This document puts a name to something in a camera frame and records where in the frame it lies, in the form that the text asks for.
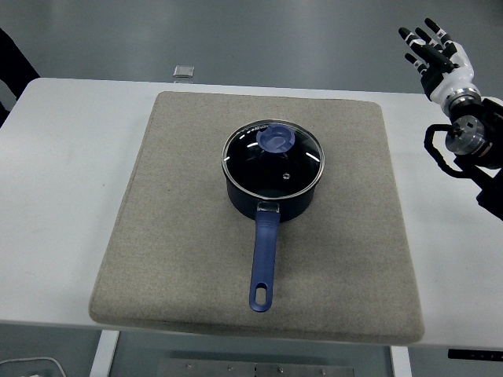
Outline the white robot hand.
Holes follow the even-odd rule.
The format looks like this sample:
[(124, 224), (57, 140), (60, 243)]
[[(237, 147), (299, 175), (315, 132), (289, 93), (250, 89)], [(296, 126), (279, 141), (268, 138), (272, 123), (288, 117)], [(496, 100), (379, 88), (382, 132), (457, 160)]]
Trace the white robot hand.
[(447, 100), (463, 90), (478, 95), (475, 72), (462, 45), (433, 20), (424, 23), (430, 33), (419, 27), (414, 31), (401, 27), (398, 33), (410, 48), (405, 59), (419, 73), (426, 97), (445, 108)]

